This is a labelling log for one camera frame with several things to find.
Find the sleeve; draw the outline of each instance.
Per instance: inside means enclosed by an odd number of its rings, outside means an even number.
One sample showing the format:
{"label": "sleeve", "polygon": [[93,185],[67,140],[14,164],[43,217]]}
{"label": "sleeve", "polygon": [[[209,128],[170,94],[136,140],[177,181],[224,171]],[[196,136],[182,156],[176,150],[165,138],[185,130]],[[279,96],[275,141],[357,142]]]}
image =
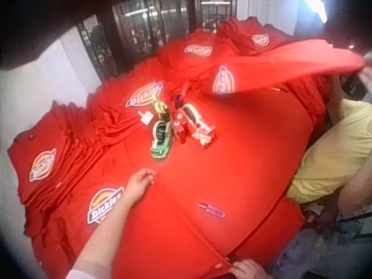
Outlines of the sleeve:
{"label": "sleeve", "polygon": [[83,271],[72,269],[66,276],[66,279],[96,279],[96,278]]}

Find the person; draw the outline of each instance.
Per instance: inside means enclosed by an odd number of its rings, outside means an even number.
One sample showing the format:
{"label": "person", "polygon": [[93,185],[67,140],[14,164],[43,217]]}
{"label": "person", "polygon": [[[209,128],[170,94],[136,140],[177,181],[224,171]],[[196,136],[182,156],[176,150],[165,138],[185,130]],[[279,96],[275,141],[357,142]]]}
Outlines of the person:
{"label": "person", "polygon": [[[66,279],[112,278],[113,262],[129,211],[142,198],[146,189],[155,183],[155,176],[155,171],[141,169],[130,177],[123,195],[91,235]],[[271,278],[253,260],[235,262],[230,273],[237,279]]]}
{"label": "person", "polygon": [[[372,92],[372,52],[360,80]],[[333,127],[305,153],[287,197],[308,203],[330,195],[328,216],[351,213],[372,204],[372,105],[344,98],[339,77],[332,77],[327,111]]]}

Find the metal grille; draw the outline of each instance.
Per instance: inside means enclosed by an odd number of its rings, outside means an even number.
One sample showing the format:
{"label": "metal grille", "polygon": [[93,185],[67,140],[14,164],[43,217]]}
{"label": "metal grille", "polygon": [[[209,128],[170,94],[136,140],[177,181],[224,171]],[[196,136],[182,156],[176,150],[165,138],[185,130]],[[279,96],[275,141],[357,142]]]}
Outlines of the metal grille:
{"label": "metal grille", "polygon": [[117,4],[126,50],[142,60],[166,42],[189,32],[186,0],[129,0]]}
{"label": "metal grille", "polygon": [[118,76],[117,65],[112,56],[103,25],[96,15],[79,23],[77,28],[99,78],[105,81],[109,77]]}
{"label": "metal grille", "polygon": [[217,32],[219,24],[231,17],[230,1],[202,1],[202,27],[207,32]]}

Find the hand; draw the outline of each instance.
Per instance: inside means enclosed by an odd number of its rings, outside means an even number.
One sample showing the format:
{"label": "hand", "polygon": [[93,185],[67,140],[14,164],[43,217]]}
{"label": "hand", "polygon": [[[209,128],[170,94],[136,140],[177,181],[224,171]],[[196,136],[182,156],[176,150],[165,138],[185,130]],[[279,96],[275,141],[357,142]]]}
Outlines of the hand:
{"label": "hand", "polygon": [[359,78],[366,86],[367,90],[372,93],[372,52],[364,56],[367,66],[359,73]]}
{"label": "hand", "polygon": [[272,279],[271,276],[266,274],[262,266],[253,260],[235,262],[233,266],[229,269],[229,272],[233,273],[237,279]]}
{"label": "hand", "polygon": [[156,172],[149,169],[142,169],[134,173],[127,183],[124,190],[124,200],[133,205],[142,198],[147,187],[154,184]]}

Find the folded red shirt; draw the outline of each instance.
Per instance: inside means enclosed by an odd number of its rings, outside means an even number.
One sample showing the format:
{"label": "folded red shirt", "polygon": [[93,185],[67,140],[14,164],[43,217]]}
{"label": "folded red shirt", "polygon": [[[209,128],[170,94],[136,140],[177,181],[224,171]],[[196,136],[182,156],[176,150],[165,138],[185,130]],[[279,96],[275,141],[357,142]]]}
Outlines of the folded red shirt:
{"label": "folded red shirt", "polygon": [[272,25],[262,26],[257,17],[244,21],[230,18],[220,25],[218,35],[230,38],[242,55],[258,55],[292,40],[291,36]]}
{"label": "folded red shirt", "polygon": [[229,38],[201,29],[185,39],[168,43],[157,53],[159,61],[173,69],[170,76],[177,78],[177,83],[205,81],[216,58],[234,55],[239,55],[239,50]]}

